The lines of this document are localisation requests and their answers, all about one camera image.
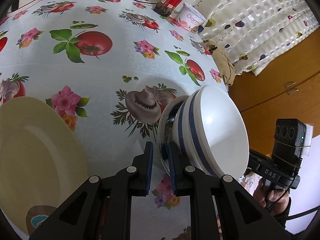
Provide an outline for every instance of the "tablecloth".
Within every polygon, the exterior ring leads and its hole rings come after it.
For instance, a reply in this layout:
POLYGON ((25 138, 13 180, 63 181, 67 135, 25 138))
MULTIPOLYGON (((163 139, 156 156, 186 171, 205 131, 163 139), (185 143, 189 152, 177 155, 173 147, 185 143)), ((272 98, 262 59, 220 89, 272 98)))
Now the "tablecloth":
POLYGON ((152 141, 151 191, 132 199, 131 239, 190 239, 189 198, 172 193, 158 120, 177 96, 226 88, 198 34, 142 2, 42 0, 5 18, 0 104, 19 96, 46 102, 83 147, 89 174, 102 178, 130 166, 152 141))

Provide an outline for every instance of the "human hand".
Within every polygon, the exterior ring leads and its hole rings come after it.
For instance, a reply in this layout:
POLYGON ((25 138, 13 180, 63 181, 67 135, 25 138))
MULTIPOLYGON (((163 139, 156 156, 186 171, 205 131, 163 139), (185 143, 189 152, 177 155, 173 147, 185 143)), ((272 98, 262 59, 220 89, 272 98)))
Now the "human hand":
MULTIPOLYGON (((264 179, 260 179, 259 184, 256 188, 256 190, 253 193, 253 197, 260 203, 261 206, 266 206, 266 195, 262 190, 262 187, 264 185, 264 179)), ((282 194, 285 192, 285 189, 283 190, 272 190, 268 193, 268 200, 275 202, 278 198, 282 196, 282 194)), ((281 214, 285 209, 287 208, 289 203, 289 193, 287 192, 271 209, 270 214, 272 216, 276 216, 278 214, 281 214)))

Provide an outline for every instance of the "yellow plate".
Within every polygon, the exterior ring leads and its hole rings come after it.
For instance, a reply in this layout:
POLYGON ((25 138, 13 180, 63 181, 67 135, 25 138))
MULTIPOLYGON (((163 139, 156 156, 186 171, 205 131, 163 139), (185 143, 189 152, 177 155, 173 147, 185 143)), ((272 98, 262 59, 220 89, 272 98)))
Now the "yellow plate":
POLYGON ((31 234, 87 178, 82 149, 51 107, 31 97, 0 107, 0 207, 22 232, 31 234))

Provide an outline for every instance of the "bowl with blue stripe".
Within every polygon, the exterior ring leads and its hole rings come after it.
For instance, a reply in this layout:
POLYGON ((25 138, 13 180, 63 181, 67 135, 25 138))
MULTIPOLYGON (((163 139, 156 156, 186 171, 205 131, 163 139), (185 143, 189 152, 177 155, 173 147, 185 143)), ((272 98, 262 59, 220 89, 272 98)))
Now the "bowl with blue stripe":
POLYGON ((190 163, 193 166, 198 167, 206 172, 204 166, 202 165, 201 161, 199 160, 195 152, 194 145, 192 144, 189 122, 187 118, 192 98, 194 98, 198 91, 199 90, 195 91, 191 96, 189 96, 189 98, 181 105, 179 111, 177 112, 172 127, 172 138, 175 141, 181 153, 188 157, 190 163))
POLYGON ((211 175, 229 174, 237 179, 244 174, 249 159, 248 136, 227 93, 204 86, 191 99, 188 122, 196 155, 211 175))

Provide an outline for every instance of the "handle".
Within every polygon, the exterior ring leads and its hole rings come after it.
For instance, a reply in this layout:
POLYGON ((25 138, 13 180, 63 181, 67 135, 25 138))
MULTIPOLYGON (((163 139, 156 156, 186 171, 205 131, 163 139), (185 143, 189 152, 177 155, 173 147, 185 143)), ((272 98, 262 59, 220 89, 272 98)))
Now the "handle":
POLYGON ((296 83, 294 81, 289 81, 287 83, 285 83, 283 86, 285 89, 289 89, 289 87, 294 86, 296 83))
POLYGON ((293 93, 298 92, 298 91, 299 91, 299 89, 294 88, 294 89, 289 90, 289 91, 287 92, 287 94, 288 94, 288 96, 290 96, 290 95, 292 95, 293 93))

